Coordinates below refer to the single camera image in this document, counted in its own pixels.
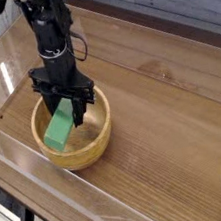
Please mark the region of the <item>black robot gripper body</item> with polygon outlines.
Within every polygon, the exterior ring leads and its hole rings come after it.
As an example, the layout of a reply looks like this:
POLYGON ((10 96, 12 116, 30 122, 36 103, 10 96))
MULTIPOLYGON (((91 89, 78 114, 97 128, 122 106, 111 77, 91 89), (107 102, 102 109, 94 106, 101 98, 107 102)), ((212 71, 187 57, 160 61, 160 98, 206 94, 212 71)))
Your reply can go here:
POLYGON ((72 50, 68 48, 58 57, 43 59, 43 65, 29 71, 33 91, 41 96, 43 92, 53 92, 60 99, 79 97, 89 104, 95 101, 94 82, 76 67, 72 50))

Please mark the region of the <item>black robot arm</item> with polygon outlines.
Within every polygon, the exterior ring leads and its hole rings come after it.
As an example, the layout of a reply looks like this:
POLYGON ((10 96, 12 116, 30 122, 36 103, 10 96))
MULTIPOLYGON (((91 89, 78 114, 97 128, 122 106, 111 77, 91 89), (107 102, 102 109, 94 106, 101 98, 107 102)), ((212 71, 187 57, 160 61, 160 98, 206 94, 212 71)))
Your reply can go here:
MULTIPOLYGON (((0 0, 0 15, 8 0, 0 0)), ((43 65, 29 71, 33 91, 40 93, 50 113, 60 100, 68 99, 73 107, 75 126, 84 122, 87 105, 94 103, 94 81, 77 68, 80 60, 74 54, 71 30, 73 19, 64 0, 13 0, 22 10, 35 34, 37 51, 43 65)))

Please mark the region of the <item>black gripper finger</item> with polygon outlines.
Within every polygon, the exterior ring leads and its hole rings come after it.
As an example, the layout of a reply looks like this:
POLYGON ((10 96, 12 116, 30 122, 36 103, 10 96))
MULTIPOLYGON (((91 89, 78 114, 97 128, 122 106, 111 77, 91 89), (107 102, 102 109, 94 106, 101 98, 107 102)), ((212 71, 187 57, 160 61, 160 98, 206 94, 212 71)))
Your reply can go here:
POLYGON ((74 126, 78 127, 80 126, 84 119, 84 113, 86 112, 86 103, 84 102, 83 99, 80 98, 72 98, 72 114, 73 114, 73 120, 74 120, 74 126))
POLYGON ((43 92, 42 97, 50 114, 53 115, 59 105, 60 97, 53 92, 43 92))

